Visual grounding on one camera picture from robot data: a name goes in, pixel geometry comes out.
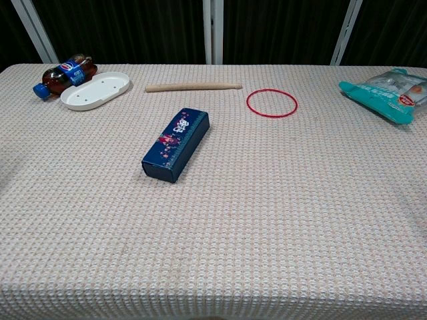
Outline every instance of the white oval dish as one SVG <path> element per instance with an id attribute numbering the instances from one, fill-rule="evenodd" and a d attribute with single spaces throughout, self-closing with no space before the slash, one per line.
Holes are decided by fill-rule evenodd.
<path id="1" fill-rule="evenodd" d="M 100 73 L 78 87 L 64 90 L 61 101 L 74 111 L 91 110 L 126 92 L 129 83 L 129 77 L 124 73 Z"/>

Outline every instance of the blue bottle cap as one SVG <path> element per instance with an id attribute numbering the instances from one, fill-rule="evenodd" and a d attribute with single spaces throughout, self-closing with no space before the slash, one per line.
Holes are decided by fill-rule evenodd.
<path id="1" fill-rule="evenodd" d="M 51 95 L 50 90 L 47 88 L 46 85 L 39 83 L 38 85 L 35 85 L 34 88 L 34 93 L 41 99 L 46 99 L 48 96 Z"/>

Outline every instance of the red ring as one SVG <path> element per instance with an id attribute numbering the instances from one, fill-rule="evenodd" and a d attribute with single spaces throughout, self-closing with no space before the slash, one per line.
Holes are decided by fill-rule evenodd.
<path id="1" fill-rule="evenodd" d="M 273 92 L 281 93 L 283 95 L 287 95 L 289 98 L 291 98 L 292 100 L 294 100 L 294 103 L 295 103 L 294 110 L 292 110 L 291 112 L 288 112 L 288 113 L 284 113 L 283 115 L 269 115 L 268 113 L 262 113 L 262 112 L 259 112 L 259 111 L 255 110 L 249 104 L 249 100 L 256 93 L 260 93 L 260 92 L 264 92 L 264 91 L 273 91 Z M 246 99 L 246 104 L 248 105 L 249 109 L 251 109 L 252 112 L 256 113 L 257 115 L 262 115 L 263 117 L 269 117 L 269 118 L 284 118 L 284 117 L 287 117 L 288 115 L 291 115 L 292 113 L 294 113 L 296 111 L 296 109 L 298 109 L 298 101 L 296 101 L 296 99 L 292 95 L 290 95 L 289 93 L 287 93 L 285 91 L 277 90 L 277 89 L 260 89 L 260 90 L 254 91 L 253 93 L 251 93 L 250 95 L 248 95 L 248 98 Z"/>

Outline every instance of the teal plastic bag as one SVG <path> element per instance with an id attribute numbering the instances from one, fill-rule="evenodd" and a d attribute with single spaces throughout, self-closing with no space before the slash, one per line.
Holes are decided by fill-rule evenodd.
<path id="1" fill-rule="evenodd" d="M 339 86 L 351 99 L 398 124 L 411 123 L 414 108 L 427 106 L 427 78 L 409 75 L 405 69 L 393 69 L 359 84 L 342 81 Z"/>

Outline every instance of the plastic bottle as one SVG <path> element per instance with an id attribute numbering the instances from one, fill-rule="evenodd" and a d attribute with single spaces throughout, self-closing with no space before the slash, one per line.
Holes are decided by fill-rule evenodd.
<path id="1" fill-rule="evenodd" d="M 98 67 L 93 64 L 91 57 L 74 55 L 61 65 L 46 70 L 42 83 L 34 86 L 34 93 L 42 99 L 47 99 L 50 94 L 60 95 L 66 88 L 92 79 L 97 70 Z"/>

